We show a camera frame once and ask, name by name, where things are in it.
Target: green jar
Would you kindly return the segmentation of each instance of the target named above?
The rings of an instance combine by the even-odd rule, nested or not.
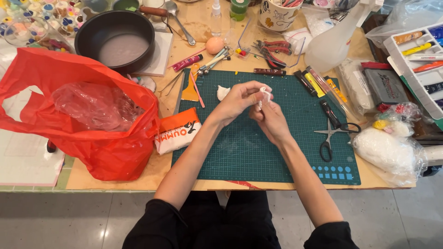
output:
[[[235,18],[237,22],[242,21],[246,17],[249,0],[231,0],[231,18]]]

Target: black pot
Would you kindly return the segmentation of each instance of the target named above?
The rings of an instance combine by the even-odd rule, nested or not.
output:
[[[78,55],[98,61],[103,44],[110,38],[123,34],[142,37],[148,42],[149,47],[137,59],[109,68],[120,74],[137,72],[151,62],[155,50],[154,27],[147,18],[137,12],[108,11],[89,19],[75,36],[75,50]]]

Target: mug with cat drawings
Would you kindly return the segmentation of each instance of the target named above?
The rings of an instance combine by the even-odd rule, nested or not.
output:
[[[263,27],[272,31],[284,31],[291,27],[299,9],[301,2],[295,7],[282,7],[265,0],[260,5],[259,20]]]

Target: orange ball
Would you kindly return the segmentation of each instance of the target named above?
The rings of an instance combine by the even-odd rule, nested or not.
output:
[[[224,46],[225,43],[220,37],[212,37],[206,42],[206,50],[210,54],[217,54],[223,49]]]

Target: hand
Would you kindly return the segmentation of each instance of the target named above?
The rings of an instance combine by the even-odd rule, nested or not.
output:
[[[264,93],[260,92],[261,87],[266,87],[268,92],[272,91],[269,86],[257,81],[234,85],[223,101],[212,111],[210,117],[217,119],[223,127],[229,125],[246,108],[263,99]]]
[[[261,111],[251,108],[249,110],[249,117],[257,121],[258,126],[260,126],[269,141],[277,147],[281,147],[286,141],[293,140],[294,138],[289,131],[286,118],[280,106],[273,101],[267,102],[263,100],[261,103]]]

